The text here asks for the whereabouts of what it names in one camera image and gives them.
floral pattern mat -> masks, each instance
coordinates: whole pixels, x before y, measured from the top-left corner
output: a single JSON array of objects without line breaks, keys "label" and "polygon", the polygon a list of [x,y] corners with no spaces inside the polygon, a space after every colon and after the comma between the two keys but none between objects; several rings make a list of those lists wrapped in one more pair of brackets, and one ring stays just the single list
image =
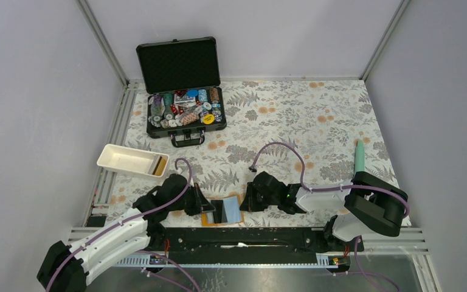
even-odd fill
[{"label": "floral pattern mat", "polygon": [[[199,146],[175,148],[170,139],[146,134],[148,94],[139,86],[124,146],[167,153],[167,173],[174,160],[190,161],[205,197],[240,195],[254,174],[248,170],[268,142],[293,145],[305,159],[305,183],[332,184],[353,176],[355,144],[365,145],[366,171],[397,186],[393,167],[363,81],[222,82],[227,128],[206,133]],[[287,148],[272,146],[257,162],[286,184],[299,183],[301,163]],[[112,190],[107,222],[124,213],[138,197],[158,183],[118,174]],[[244,212],[244,222],[229,227],[323,226],[334,210],[288,215],[271,206],[264,212]],[[166,227],[200,227],[200,215],[170,212]],[[410,226],[409,218],[403,226]]]}]

white tray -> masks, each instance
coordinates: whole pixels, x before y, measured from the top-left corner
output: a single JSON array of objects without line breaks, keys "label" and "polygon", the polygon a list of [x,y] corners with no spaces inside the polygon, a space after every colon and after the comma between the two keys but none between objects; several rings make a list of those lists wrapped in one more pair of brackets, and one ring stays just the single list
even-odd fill
[{"label": "white tray", "polygon": [[[166,163],[160,175],[151,175],[153,161],[161,156]],[[106,170],[126,175],[138,176],[141,178],[161,179],[165,176],[165,170],[169,163],[169,155],[151,151],[133,149],[113,144],[107,144],[99,159],[97,165]]]}]

black rectangular object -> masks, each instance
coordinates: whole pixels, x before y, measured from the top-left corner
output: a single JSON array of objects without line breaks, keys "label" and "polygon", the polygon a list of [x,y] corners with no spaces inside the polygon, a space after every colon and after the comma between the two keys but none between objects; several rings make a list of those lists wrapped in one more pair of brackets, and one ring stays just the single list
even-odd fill
[{"label": "black rectangular object", "polygon": [[[36,279],[42,287],[47,288],[51,277],[54,275],[60,264],[71,254],[70,246],[58,241],[47,251],[46,257],[36,274]],[[53,282],[51,292],[80,292],[84,291],[86,285],[86,274],[81,265],[81,261],[72,258],[60,271]]]},{"label": "black rectangular object", "polygon": [[[354,184],[380,187],[389,190],[405,201],[409,198],[401,189],[367,172],[357,172],[352,179]],[[371,190],[351,189],[345,197],[345,207],[371,230],[389,237],[400,234],[405,206],[392,196]]]},{"label": "black rectangular object", "polygon": [[[187,264],[267,264],[316,263],[316,253],[344,252],[345,246],[332,247],[323,230],[294,228],[165,228],[164,234],[153,234],[149,251],[163,250],[170,241],[169,256]],[[239,243],[248,248],[222,248]],[[355,248],[355,239],[348,243]],[[364,245],[358,245],[363,251]]]},{"label": "black rectangular object", "polygon": [[137,55],[150,94],[221,84],[216,39],[211,36],[141,44]]},{"label": "black rectangular object", "polygon": [[212,205],[214,206],[215,211],[213,212],[214,223],[224,223],[226,218],[223,217],[223,201],[222,200],[212,200]]},{"label": "black rectangular object", "polygon": [[[199,145],[204,142],[204,136],[190,140],[191,134],[226,128],[223,92],[217,87],[221,84],[221,79],[216,39],[210,36],[193,40],[141,44],[136,50],[148,93],[160,95],[170,93],[174,96],[175,91],[179,90],[205,89],[211,103],[210,89],[215,87],[221,105],[221,122],[214,121],[209,125],[197,120],[180,127],[162,128],[147,122],[147,133],[151,138],[172,136],[175,147]],[[150,116],[151,107],[148,106],[148,117]],[[187,140],[176,141],[177,135],[184,135]]]},{"label": "black rectangular object", "polygon": [[103,227],[106,223],[106,216],[90,216],[86,227]]}]

black foam lining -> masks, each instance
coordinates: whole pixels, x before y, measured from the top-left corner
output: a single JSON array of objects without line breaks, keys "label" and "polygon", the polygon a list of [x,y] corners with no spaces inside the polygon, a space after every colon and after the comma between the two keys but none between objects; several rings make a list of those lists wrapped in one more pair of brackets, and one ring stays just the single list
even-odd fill
[{"label": "black foam lining", "polygon": [[216,41],[212,37],[141,44],[137,55],[150,94],[221,83]]}]

poker chip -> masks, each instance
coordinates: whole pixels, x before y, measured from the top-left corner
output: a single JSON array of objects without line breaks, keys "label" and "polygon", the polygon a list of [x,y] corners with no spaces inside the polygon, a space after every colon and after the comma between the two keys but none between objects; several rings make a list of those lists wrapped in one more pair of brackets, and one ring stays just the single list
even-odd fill
[{"label": "poker chip", "polygon": [[200,102],[207,102],[208,101],[207,91],[205,89],[198,90],[198,100]]},{"label": "poker chip", "polygon": [[215,117],[213,114],[208,114],[201,118],[201,122],[204,123],[205,125],[210,125],[211,123],[214,123],[214,120],[215,120]]},{"label": "poker chip", "polygon": [[220,111],[213,111],[212,115],[214,116],[216,122],[221,122],[223,120],[223,116],[221,115]]},{"label": "poker chip", "polygon": [[151,104],[151,115],[152,116],[161,116],[165,111],[164,103],[162,97],[159,95],[153,96],[153,103]]},{"label": "poker chip", "polygon": [[196,97],[196,96],[198,96],[198,91],[195,90],[195,89],[191,89],[191,90],[187,91],[187,95],[190,96],[190,97]]},{"label": "poker chip", "polygon": [[173,96],[170,93],[164,94],[164,105],[169,106],[173,103]]},{"label": "poker chip", "polygon": [[160,125],[162,126],[162,128],[169,128],[169,122],[167,120],[163,120],[162,122],[160,122]]},{"label": "poker chip", "polygon": [[210,100],[212,101],[212,103],[219,103],[219,93],[217,91],[217,88],[210,89]]},{"label": "poker chip", "polygon": [[198,117],[198,114],[192,112],[192,113],[189,113],[189,114],[183,116],[180,120],[181,120],[182,124],[185,126],[185,125],[188,125],[188,124],[190,124],[192,122],[195,122],[195,121],[199,120],[199,117]]}]

